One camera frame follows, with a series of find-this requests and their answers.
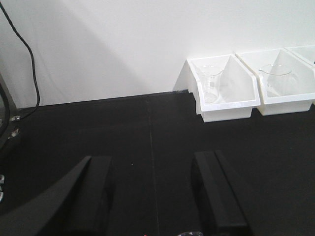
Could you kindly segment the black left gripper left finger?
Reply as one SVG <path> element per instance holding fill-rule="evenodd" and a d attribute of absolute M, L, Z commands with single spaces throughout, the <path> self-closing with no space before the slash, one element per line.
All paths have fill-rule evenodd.
<path fill-rule="evenodd" d="M 87 156 L 44 192 L 1 216 L 2 236 L 104 236 L 112 158 Z"/>

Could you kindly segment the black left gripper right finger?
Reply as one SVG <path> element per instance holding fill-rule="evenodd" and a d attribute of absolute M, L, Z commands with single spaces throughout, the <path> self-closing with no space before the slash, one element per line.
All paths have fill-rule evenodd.
<path fill-rule="evenodd" d="M 194 153 L 191 185 L 207 236 L 256 236 L 253 188 L 217 151 Z"/>

